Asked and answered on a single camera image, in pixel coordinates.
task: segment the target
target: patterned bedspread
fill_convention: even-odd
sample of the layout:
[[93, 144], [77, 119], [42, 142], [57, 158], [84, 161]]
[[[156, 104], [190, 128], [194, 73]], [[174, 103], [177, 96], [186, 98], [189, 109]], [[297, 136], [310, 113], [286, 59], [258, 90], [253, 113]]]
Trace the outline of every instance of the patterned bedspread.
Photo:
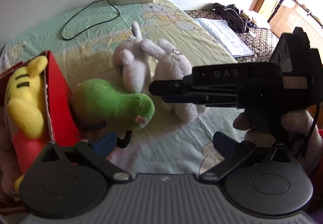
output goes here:
[[[193, 18], [221, 19], [214, 10], [187, 10], [185, 12]], [[237, 35], [255, 54], [253, 56], [239, 57], [236, 61], [239, 63], [268, 62], [279, 38], [268, 29], [251, 27], [249, 30], [255, 33], [256, 36], [252, 37], [248, 33], [237, 33]]]

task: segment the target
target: bed sheet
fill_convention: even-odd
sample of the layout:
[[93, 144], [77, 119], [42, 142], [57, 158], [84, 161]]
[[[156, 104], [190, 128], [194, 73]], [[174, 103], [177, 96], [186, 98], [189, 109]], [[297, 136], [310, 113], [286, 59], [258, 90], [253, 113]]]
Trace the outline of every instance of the bed sheet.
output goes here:
[[[8, 43], [0, 56], [0, 72], [19, 61], [51, 50], [72, 90], [92, 78], [106, 79], [122, 86], [120, 75], [112, 67], [116, 46], [131, 35], [131, 24], [137, 21], [142, 35], [153, 41], [165, 38], [191, 62], [192, 66], [236, 63], [227, 51], [170, 0], [155, 3], [117, 6], [120, 17], [96, 26], [71, 41], [59, 32], [64, 23], [80, 9], [51, 18], [30, 28]], [[72, 37], [86, 26], [116, 15], [105, 1], [95, 3], [76, 16], [63, 35]], [[151, 61], [151, 70], [155, 62]], [[116, 148], [108, 159], [135, 176], [136, 173], [195, 173], [199, 175], [223, 158], [214, 150], [213, 134], [221, 131], [237, 141], [243, 132], [232, 128], [241, 112], [234, 108], [211, 108], [194, 122], [185, 124], [160, 107], [160, 98], [152, 97], [156, 112], [149, 124], [133, 133], [126, 149]], [[123, 136], [122, 129], [116, 130]]]

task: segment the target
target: red box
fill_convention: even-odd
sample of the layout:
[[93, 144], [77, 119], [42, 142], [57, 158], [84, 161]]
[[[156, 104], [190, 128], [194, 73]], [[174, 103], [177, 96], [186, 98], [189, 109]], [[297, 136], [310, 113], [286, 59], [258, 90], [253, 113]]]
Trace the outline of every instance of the red box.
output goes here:
[[[61, 147], [73, 146], [81, 139], [81, 135], [69, 108], [72, 92], [51, 51], [44, 51], [40, 55], [48, 59], [48, 65], [44, 71], [44, 97], [49, 137]], [[0, 106], [4, 105], [5, 90], [10, 76], [16, 69], [27, 64], [28, 62], [20, 62], [0, 75]]]

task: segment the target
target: yellow plush toy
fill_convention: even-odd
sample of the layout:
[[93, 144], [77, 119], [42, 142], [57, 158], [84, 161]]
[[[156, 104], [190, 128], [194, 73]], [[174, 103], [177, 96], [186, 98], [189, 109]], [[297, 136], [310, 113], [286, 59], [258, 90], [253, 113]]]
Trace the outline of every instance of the yellow plush toy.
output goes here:
[[10, 77], [5, 94], [5, 115], [22, 174], [49, 140], [43, 71], [48, 60], [39, 56]]
[[7, 108], [17, 127], [29, 139], [43, 136], [46, 116], [44, 78], [47, 58], [39, 56], [10, 77], [6, 90]]

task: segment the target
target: black cable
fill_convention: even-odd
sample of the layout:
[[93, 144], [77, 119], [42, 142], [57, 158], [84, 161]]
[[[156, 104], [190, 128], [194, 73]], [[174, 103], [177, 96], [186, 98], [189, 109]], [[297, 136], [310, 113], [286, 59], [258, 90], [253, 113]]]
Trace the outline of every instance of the black cable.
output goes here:
[[318, 104], [316, 104], [316, 110], [315, 110], [315, 115], [314, 115], [313, 123], [312, 123], [311, 128], [310, 128], [310, 130], [308, 132], [308, 135], [306, 137], [306, 140], [303, 142], [303, 144], [301, 145], [301, 147], [298, 149], [298, 151], [295, 154], [295, 158], [296, 159], [304, 151], [304, 149], [307, 147], [308, 142], [309, 142], [309, 139], [311, 138], [311, 136], [312, 136], [312, 134], [314, 132], [314, 129], [315, 129], [315, 126], [316, 126], [316, 122], [318, 121], [319, 113], [320, 113], [320, 104], [318, 103]]
[[[306, 142], [306, 137], [304, 134], [296, 134], [295, 137], [293, 137], [292, 141], [289, 143], [289, 149], [292, 150], [293, 149], [293, 146], [296, 144], [296, 142], [298, 141], [302, 141], [302, 143]], [[306, 151], [307, 151], [307, 148], [308, 148], [308, 143], [306, 144], [306, 147], [303, 149], [301, 155], [302, 157], [305, 156], [306, 154]]]
[[123, 139], [117, 138], [117, 146], [119, 148], [126, 148], [131, 140], [132, 131], [127, 130]]
[[75, 36], [73, 36], [72, 38], [65, 38], [65, 37], [63, 37], [63, 35], [62, 35], [62, 31], [63, 31], [63, 29], [66, 27], [66, 25], [74, 18], [74, 17], [76, 17], [79, 13], [81, 13], [84, 9], [87, 9], [90, 5], [92, 5], [92, 4], [94, 4], [94, 3], [98, 3], [99, 1], [94, 1], [94, 2], [92, 2], [91, 4], [89, 4], [88, 6], [86, 6], [85, 8], [83, 8], [82, 10], [80, 10], [79, 12], [77, 12], [74, 16], [72, 16], [66, 23], [65, 23], [65, 25], [62, 27], [62, 30], [61, 30], [61, 32], [60, 32], [60, 36], [61, 36], [61, 38], [63, 39], [63, 40], [65, 40], [65, 41], [70, 41], [70, 40], [72, 40], [73, 38], [76, 38], [78, 35], [80, 35], [81, 33], [83, 33], [83, 32], [85, 32], [85, 31], [87, 31], [87, 30], [89, 30], [90, 28], [93, 28], [93, 27], [95, 27], [95, 26], [97, 26], [97, 25], [100, 25], [100, 24], [104, 24], [104, 23], [108, 23], [108, 22], [111, 22], [111, 21], [113, 21], [113, 20], [115, 20], [116, 18], [118, 18], [119, 16], [120, 16], [120, 11], [114, 6], [114, 5], [112, 5], [110, 2], [109, 2], [109, 0], [106, 0], [115, 10], [117, 10], [117, 13], [118, 13], [118, 15], [116, 16], [116, 17], [114, 17], [113, 19], [110, 19], [110, 20], [107, 20], [107, 21], [103, 21], [103, 22], [100, 22], [100, 23], [97, 23], [97, 24], [95, 24], [95, 25], [92, 25], [92, 26], [90, 26], [90, 27], [88, 27], [88, 28], [86, 28], [86, 29], [84, 29], [84, 30], [82, 30], [81, 32], [79, 32], [79, 33], [77, 33]]

